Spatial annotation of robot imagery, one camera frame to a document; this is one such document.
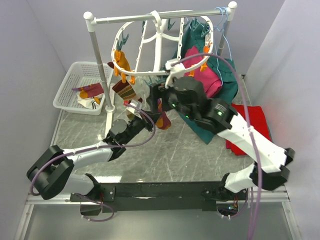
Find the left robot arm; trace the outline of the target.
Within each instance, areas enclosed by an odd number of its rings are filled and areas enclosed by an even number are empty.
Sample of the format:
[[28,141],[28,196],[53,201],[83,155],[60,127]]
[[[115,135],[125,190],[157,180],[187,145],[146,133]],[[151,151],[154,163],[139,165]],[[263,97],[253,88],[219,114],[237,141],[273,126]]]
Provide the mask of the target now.
[[146,111],[134,116],[131,121],[117,119],[106,138],[90,146],[74,149],[50,146],[26,173],[31,182],[30,193],[44,200],[60,193],[80,194],[88,201],[96,200],[103,194],[101,183],[89,173],[76,175],[73,172],[119,158],[130,147],[129,142],[142,130],[155,133],[159,117],[159,113]]

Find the purple orange striped sock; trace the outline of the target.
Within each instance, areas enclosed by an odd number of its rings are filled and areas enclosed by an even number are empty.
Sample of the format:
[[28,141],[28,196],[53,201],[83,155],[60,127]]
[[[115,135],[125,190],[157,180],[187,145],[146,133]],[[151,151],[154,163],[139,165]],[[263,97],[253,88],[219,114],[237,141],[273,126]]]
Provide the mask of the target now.
[[72,90],[79,93],[79,97],[82,99],[94,98],[104,93],[104,90],[100,83],[94,83],[87,86],[72,88]]

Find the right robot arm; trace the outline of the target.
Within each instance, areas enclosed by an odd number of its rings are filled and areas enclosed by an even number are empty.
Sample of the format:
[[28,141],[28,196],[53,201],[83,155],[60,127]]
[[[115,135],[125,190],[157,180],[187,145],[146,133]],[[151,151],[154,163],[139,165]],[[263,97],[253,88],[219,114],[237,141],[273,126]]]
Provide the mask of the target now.
[[146,99],[152,112],[158,110],[159,100],[164,112],[176,110],[198,127],[230,141],[254,160],[247,168],[223,177],[219,187],[222,198],[230,200],[241,190],[253,186],[273,191],[288,181],[287,165],[293,161],[295,151],[275,145],[248,126],[229,103],[208,98],[200,81],[183,76],[169,87],[153,83]]

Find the maroon orange striped sock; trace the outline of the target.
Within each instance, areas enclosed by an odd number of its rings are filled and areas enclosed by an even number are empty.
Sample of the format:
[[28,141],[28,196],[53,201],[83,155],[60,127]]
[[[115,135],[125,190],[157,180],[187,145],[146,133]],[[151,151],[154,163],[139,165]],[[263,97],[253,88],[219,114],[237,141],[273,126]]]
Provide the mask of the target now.
[[[114,75],[117,77],[120,75],[119,71],[117,68],[115,68],[114,63],[112,61],[108,62],[107,65],[111,68],[113,68],[114,70]],[[133,87],[127,82],[125,81],[125,83],[123,83],[123,81],[120,79],[113,87],[112,87],[113,91],[123,99],[124,102],[131,102],[132,100],[135,101],[139,101],[139,102],[143,102],[143,99],[141,97],[139,97],[135,90],[133,89]],[[126,110],[126,115],[128,117],[128,119],[131,121],[134,118],[134,115]]]

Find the white sock black stripes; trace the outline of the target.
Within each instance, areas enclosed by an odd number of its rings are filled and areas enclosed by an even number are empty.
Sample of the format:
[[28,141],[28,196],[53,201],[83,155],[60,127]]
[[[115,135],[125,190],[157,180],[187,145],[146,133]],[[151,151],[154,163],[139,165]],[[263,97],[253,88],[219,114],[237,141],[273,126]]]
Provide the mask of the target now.
[[90,110],[96,110],[100,105],[98,105],[94,98],[96,97],[92,97],[92,98],[78,98],[77,99],[77,103],[82,105],[83,107],[85,107],[86,109],[90,109]]

